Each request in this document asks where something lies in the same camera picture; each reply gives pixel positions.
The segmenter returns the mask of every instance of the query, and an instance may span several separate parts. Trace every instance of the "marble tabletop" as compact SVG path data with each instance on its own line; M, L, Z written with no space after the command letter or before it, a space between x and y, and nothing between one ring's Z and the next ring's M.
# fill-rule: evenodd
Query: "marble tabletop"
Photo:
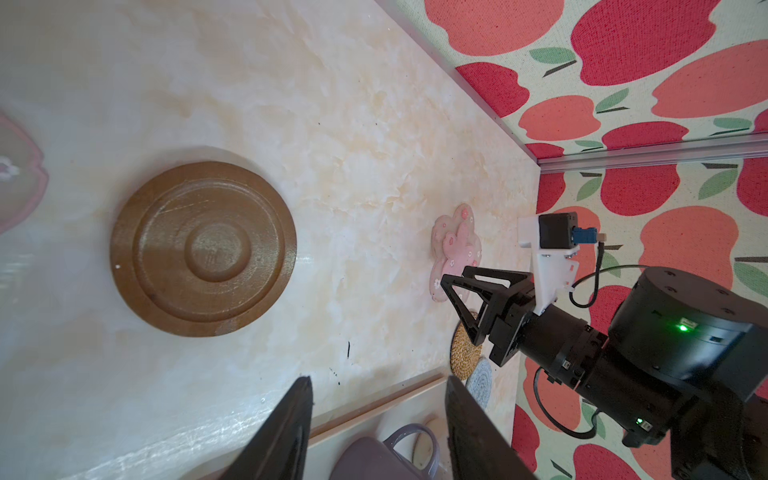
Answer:
M482 265L528 270L538 166L373 0L3 2L0 45L0 109L50 175L0 235L2 478L179 478L297 376L321 415L447 366L429 234L461 202ZM257 321L183 338L123 303L108 242L138 186L203 159L280 192L298 257ZM517 370L488 409L508 438Z

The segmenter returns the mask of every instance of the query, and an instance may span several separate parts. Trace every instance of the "apple pattern wallpaper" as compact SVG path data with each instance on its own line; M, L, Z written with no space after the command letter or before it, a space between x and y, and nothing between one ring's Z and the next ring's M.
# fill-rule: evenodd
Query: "apple pattern wallpaper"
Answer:
M603 267L639 263L672 266L719 283L768 306L768 158L571 171L541 175L537 213L575 211L579 226L607 234ZM577 278L592 273L594 246L574 258ZM603 333L640 276L615 270L600 276L597 302L557 305ZM586 303L591 281L576 289ZM512 447L541 480L671 480L669 435L661 444L628 449L622 428L600 415L598 436L578 440L557 430L538 408L533 375L521 364ZM587 431L594 407L565 386L539 382L541 401L563 425ZM768 398L768 383L757 391Z
M396 0L539 159L768 131L765 0Z

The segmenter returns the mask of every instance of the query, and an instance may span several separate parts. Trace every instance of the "brown wooden plate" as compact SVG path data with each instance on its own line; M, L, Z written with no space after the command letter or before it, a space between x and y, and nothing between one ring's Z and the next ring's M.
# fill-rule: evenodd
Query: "brown wooden plate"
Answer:
M248 325L277 301L296 262L296 228L262 177L216 161L149 180L112 230L110 261L125 303L182 336Z

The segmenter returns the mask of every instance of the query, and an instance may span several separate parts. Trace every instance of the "black cable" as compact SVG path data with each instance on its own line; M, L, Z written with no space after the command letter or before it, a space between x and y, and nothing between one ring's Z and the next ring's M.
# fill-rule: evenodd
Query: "black cable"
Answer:
M538 396L538 376L543 370L544 370L543 366L538 367L538 370L536 370L536 374L533 377L533 394L536 397L536 403L538 403L538 408L540 408L541 411L544 412L544 415L546 415L546 417L549 419L549 421L552 422L554 426L558 427L563 433L570 435L575 439L581 439L581 440L588 440L588 439L594 438L594 436L597 435L598 433L598 413L600 413L601 410L600 409L594 410L594 413L592 414L592 418L590 419L590 421L592 422L592 428L586 432L574 432L573 430L570 430L565 426L561 425L560 422L552 418L552 415L549 415L549 412L547 412L547 409L544 408L544 405L541 403L541 399Z
M576 300L574 300L574 293L571 292L568 296L571 298L571 303L573 303L575 306L579 308L589 308L594 305L595 301L598 299L598 290L600 289L600 267L603 266L603 254L605 253L605 243L598 242L598 261L594 264L594 293L592 294L592 300L590 300L588 303L585 303L582 305L581 303L577 303ZM579 283L584 281L584 278L580 278L576 283L574 283L574 287L576 287Z
M574 282L574 284L572 285L572 287L573 287L573 288L576 288L578 285L580 285L580 284L581 284L581 282L583 282L583 281L585 281L585 280L587 280L587 279L590 279L590 278L592 278L593 276L595 276L595 275L598 275L598 274L600 274L600 273L610 272L611 270L619 270L619 269L622 269L622 268L649 268L649 267L648 267L648 265L616 265L616 266L609 266L608 268L604 268L604 269L601 269L601 270L597 270L597 271L594 271L594 272L590 273L589 275L585 275L585 276L583 276L582 278L580 278L580 279L576 280L576 281ZM572 302L572 303L573 303L575 306L578 306L578 307L580 307L580 308L589 308L590 306L594 305L594 301L595 301L595 300L597 299L597 297L598 297L598 290L599 290L599 289L596 289L596 290L595 290L595 291L592 293L592 300L591 300L591 301L590 301L590 303L588 303L586 306L583 306L583 305L581 305L580 303L576 303L576 300L574 300L574 293L573 293L573 292L571 292L569 296L570 296L570 298L571 298L571 302Z

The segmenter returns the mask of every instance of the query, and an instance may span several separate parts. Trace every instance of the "pink object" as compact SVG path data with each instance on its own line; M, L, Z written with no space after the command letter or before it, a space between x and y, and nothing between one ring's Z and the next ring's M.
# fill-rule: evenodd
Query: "pink object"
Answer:
M48 185L42 160L43 153L26 132L0 114L0 233L40 204Z
M482 255L480 239L475 234L475 214L467 204L456 208L453 217L443 215L432 228L432 254L437 259L429 274L429 293L436 302L445 302L440 279L446 273L460 276L464 267L478 266ZM463 289L458 293L466 294Z

